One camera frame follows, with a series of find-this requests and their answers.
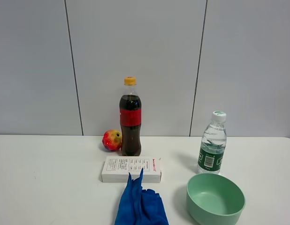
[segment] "blue glove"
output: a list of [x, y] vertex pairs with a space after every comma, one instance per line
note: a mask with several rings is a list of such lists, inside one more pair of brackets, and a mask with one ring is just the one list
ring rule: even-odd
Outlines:
[[142, 178], [143, 169], [135, 180], [129, 174], [115, 225], [169, 225], [160, 195], [151, 189], [142, 190]]

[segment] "white bottle cap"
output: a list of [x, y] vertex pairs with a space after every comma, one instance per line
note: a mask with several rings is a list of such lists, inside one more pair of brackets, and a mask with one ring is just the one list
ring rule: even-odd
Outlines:
[[221, 111], [214, 111], [212, 113], [212, 120], [218, 122], [225, 122], [226, 120], [226, 113]]

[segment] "bowl rim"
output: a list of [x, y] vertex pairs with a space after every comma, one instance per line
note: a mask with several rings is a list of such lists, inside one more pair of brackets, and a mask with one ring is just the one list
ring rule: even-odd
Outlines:
[[[196, 176], [200, 176], [200, 175], [205, 175], [205, 176], [207, 176], [207, 174], [209, 174], [208, 176], [210, 176], [210, 175], [212, 175], [212, 176], [221, 176], [221, 177], [223, 177], [224, 179], [226, 179], [226, 180], [232, 182], [234, 185], [236, 185], [236, 187], [240, 190], [240, 192], [242, 193], [242, 196], [243, 196], [243, 198], [244, 198], [244, 205], [243, 205], [243, 207], [242, 207], [238, 212], [235, 212], [235, 213], [232, 213], [232, 214], [217, 214], [217, 213], [213, 213], [213, 212], [210, 212], [210, 211], [208, 211], [208, 210], [203, 209], [203, 208], [200, 207], [196, 202], [194, 202], [194, 200], [191, 198], [190, 193], [189, 193], [189, 190], [188, 190], [189, 182], [190, 182], [191, 179], [193, 179], [193, 178], [196, 177]], [[192, 200], [192, 202], [193, 202], [194, 204], [196, 204], [196, 205], [197, 205], [198, 207], [200, 207], [202, 210], [204, 210], [204, 211], [206, 211], [206, 212], [209, 212], [209, 213], [211, 213], [211, 214], [213, 214], [213, 215], [216, 215], [216, 216], [222, 216], [222, 217], [230, 217], [230, 216], [234, 216], [234, 215], [236, 215], [236, 214], [242, 212], [243, 209], [245, 208], [245, 205], [246, 205], [245, 195], [244, 195], [243, 191], [241, 190], [241, 188], [239, 188], [239, 186], [238, 186], [237, 184], [235, 184], [233, 181], [231, 181], [230, 179], [228, 179], [228, 178], [226, 178], [226, 177], [224, 177], [224, 176], [222, 176], [222, 175], [220, 175], [220, 174], [215, 174], [215, 173], [200, 173], [200, 174], [196, 174], [196, 175], [192, 176], [192, 177], [188, 180], [188, 183], [187, 183], [187, 193], [188, 193], [188, 197]]]

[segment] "cardboard box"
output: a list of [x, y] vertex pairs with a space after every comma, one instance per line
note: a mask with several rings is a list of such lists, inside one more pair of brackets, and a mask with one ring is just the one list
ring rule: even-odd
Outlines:
[[109, 156], [101, 173], [102, 182], [126, 183], [129, 173], [133, 179], [140, 176], [143, 168], [143, 183], [160, 183], [162, 172], [160, 159], [153, 157]]

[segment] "cola bottle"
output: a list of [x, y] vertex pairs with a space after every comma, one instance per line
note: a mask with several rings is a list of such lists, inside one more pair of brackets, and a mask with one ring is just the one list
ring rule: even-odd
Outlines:
[[120, 100], [120, 125], [122, 131], [123, 156], [139, 156], [141, 154], [141, 100], [136, 92], [136, 78], [124, 79], [125, 91]]

